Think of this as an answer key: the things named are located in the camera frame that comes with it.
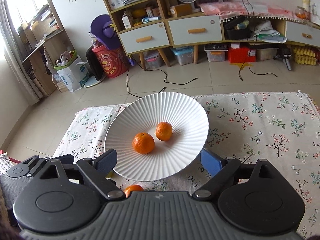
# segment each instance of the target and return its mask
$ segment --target floral tablecloth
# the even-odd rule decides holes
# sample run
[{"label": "floral tablecloth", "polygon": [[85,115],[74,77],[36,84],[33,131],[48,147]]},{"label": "floral tablecloth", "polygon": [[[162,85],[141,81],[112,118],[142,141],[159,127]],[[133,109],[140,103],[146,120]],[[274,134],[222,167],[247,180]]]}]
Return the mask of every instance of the floral tablecloth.
[{"label": "floral tablecloth", "polygon": [[[320,115],[302,93],[241,93],[195,96],[209,118],[205,147],[242,163],[268,159],[303,199],[306,212],[298,233],[320,234]],[[54,157],[71,153],[75,162],[104,152],[111,122],[128,104],[89,107],[76,114]],[[139,184],[146,190],[188,190],[210,179],[197,158],[177,174],[158,181],[135,182],[115,174],[120,188]]]}]

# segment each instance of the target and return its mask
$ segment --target electrical cord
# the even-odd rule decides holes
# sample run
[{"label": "electrical cord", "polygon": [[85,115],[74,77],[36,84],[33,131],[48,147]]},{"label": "electrical cord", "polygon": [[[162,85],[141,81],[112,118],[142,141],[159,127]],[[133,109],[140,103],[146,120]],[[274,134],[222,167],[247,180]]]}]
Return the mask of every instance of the electrical cord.
[{"label": "electrical cord", "polygon": [[[249,11],[248,11],[247,7],[245,6],[244,1],[243,1],[243,0],[241,0],[241,1],[242,1],[243,5],[244,5],[245,9],[247,10],[248,18],[249,18],[249,17],[250,17],[250,13],[249,13]],[[253,10],[253,6],[252,6],[252,4],[249,2],[249,0],[247,0],[247,2],[250,4],[250,6],[251,6],[251,8],[252,8],[252,16],[254,17],[254,10]],[[246,57],[245,61],[243,62],[243,64],[242,64],[241,68],[239,69],[238,76],[239,76],[239,78],[241,79],[241,81],[243,81],[243,78],[241,77],[240,72],[241,72],[241,70],[243,70],[243,68],[244,68],[244,63],[247,61],[247,58],[249,57],[249,55],[250,55],[250,53],[251,53],[251,51],[252,51],[252,47],[253,47],[253,46],[257,43],[257,41],[258,41],[258,37],[257,37],[257,35],[256,35],[256,30],[255,30],[255,28],[254,28],[254,27],[253,27],[253,31],[254,31],[254,36],[256,37],[256,40],[255,40],[255,42],[254,42],[254,44],[253,44],[253,45],[250,45],[249,53],[248,53],[248,55],[247,55],[247,57]],[[249,67],[250,72],[251,72],[251,73],[253,73],[253,74],[255,74],[255,75],[264,76],[264,75],[272,74],[272,75],[274,75],[274,76],[278,77],[276,74],[271,73],[271,72],[264,73],[264,74],[259,74],[259,73],[255,73],[255,72],[253,72],[253,71],[251,70],[251,68],[250,68],[250,62],[248,62],[248,67]]]},{"label": "electrical cord", "polygon": [[[143,69],[143,67],[141,67],[140,64],[139,64],[134,58],[132,58],[132,59],[139,65],[140,68]],[[164,83],[168,83],[168,84],[186,85],[186,84],[189,84],[190,82],[198,79],[198,78],[196,77],[196,78],[194,78],[193,80],[190,80],[189,82],[186,82],[186,83],[183,83],[183,84],[174,83],[174,82],[168,82],[168,81],[167,81],[168,74],[167,74],[166,72],[164,72],[162,69],[147,69],[146,71],[155,71],[155,70],[160,70],[160,71],[162,71],[162,72],[165,74],[165,79],[163,80],[163,82],[164,82]],[[134,97],[141,98],[141,97],[136,96],[136,95],[134,95],[134,94],[132,94],[132,93],[129,92],[128,74],[129,74],[129,68],[128,68],[128,71],[127,71],[127,90],[128,90],[128,93],[129,93],[130,95],[134,96]],[[165,89],[167,89],[167,87],[163,87],[163,88],[160,90],[159,93],[163,92]]]}]

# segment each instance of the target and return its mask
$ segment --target red box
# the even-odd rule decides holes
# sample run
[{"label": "red box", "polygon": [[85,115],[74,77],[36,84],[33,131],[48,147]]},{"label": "red box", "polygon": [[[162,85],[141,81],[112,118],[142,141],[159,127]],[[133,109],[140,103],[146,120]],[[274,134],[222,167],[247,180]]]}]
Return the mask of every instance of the red box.
[{"label": "red box", "polygon": [[228,60],[230,63],[256,62],[256,50],[245,46],[239,49],[229,48]]}]

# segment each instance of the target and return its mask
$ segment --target red bucket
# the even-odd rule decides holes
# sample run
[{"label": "red bucket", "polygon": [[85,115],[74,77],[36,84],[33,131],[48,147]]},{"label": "red bucket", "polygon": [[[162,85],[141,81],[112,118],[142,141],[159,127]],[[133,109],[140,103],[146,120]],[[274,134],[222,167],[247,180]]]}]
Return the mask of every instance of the red bucket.
[{"label": "red bucket", "polygon": [[97,56],[108,78],[120,76],[128,70],[129,61],[122,47],[110,50],[105,45],[101,45],[92,51]]}]

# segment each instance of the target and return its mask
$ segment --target tangerine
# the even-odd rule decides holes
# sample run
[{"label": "tangerine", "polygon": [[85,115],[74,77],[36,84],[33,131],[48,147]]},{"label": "tangerine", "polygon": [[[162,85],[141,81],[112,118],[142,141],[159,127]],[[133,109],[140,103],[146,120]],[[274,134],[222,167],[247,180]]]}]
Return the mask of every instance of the tangerine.
[{"label": "tangerine", "polygon": [[160,141],[169,141],[172,136],[172,126],[168,122],[161,122],[157,125],[156,137]]},{"label": "tangerine", "polygon": [[140,185],[130,185],[130,186],[126,187],[124,190],[125,196],[129,197],[129,195],[132,191],[144,191],[144,189]]},{"label": "tangerine", "polygon": [[155,148],[155,140],[148,133],[137,133],[132,140],[132,147],[137,153],[147,154]]}]

